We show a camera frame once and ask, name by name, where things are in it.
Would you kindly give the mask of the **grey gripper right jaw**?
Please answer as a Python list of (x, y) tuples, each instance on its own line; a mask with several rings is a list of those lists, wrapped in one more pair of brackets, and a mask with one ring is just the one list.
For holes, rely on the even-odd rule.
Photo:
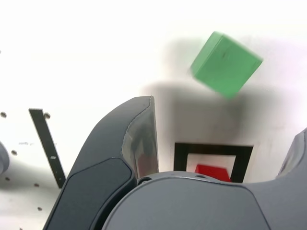
[(307, 227), (307, 133), (297, 134), (279, 175), (226, 183), (188, 173), (162, 174), (129, 192), (105, 230), (304, 230)]

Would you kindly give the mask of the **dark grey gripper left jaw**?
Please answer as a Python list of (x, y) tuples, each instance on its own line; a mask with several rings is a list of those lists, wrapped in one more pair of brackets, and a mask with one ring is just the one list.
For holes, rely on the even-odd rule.
[(135, 97), (93, 128), (44, 228), (99, 230), (138, 180), (158, 171), (154, 97)]

